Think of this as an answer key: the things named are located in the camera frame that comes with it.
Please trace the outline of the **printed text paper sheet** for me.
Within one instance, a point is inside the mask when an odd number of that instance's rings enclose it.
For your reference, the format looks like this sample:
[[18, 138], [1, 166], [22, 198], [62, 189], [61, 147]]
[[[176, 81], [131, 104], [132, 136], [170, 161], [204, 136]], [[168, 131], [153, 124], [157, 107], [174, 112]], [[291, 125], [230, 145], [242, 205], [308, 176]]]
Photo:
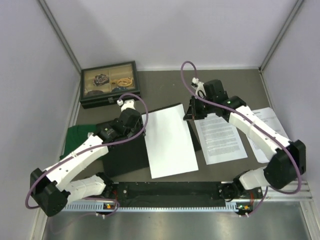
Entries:
[[248, 157], [236, 127], [222, 117], [209, 114], [205, 119], [195, 120], [194, 124], [207, 165]]

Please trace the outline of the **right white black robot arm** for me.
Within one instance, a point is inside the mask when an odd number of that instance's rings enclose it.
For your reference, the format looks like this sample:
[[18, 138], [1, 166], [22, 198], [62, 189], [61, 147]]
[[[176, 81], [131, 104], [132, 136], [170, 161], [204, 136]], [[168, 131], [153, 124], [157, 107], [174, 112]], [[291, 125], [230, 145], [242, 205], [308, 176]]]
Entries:
[[233, 179], [233, 192], [237, 197], [245, 198], [252, 189], [260, 187], [282, 192], [294, 180], [298, 184], [293, 193], [301, 190], [302, 175], [306, 171], [306, 146], [301, 140], [292, 141], [276, 132], [240, 97], [229, 97], [218, 79], [203, 83], [194, 77], [191, 86], [194, 90], [185, 121], [203, 120], [208, 114], [215, 114], [243, 132], [268, 160], [265, 167], [245, 171]]

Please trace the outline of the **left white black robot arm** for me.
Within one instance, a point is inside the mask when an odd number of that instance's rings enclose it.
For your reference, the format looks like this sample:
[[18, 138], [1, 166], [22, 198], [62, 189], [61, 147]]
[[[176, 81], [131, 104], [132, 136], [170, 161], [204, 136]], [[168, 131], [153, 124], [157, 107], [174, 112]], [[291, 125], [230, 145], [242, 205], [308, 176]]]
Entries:
[[109, 198], [114, 191], [110, 180], [102, 173], [74, 180], [74, 178], [98, 158], [107, 155], [115, 147], [128, 143], [145, 134], [148, 120], [135, 108], [135, 101], [118, 100], [120, 115], [105, 127], [98, 129], [76, 150], [54, 165], [30, 174], [27, 199], [32, 198], [36, 207], [47, 217], [60, 213], [67, 204], [91, 196]]

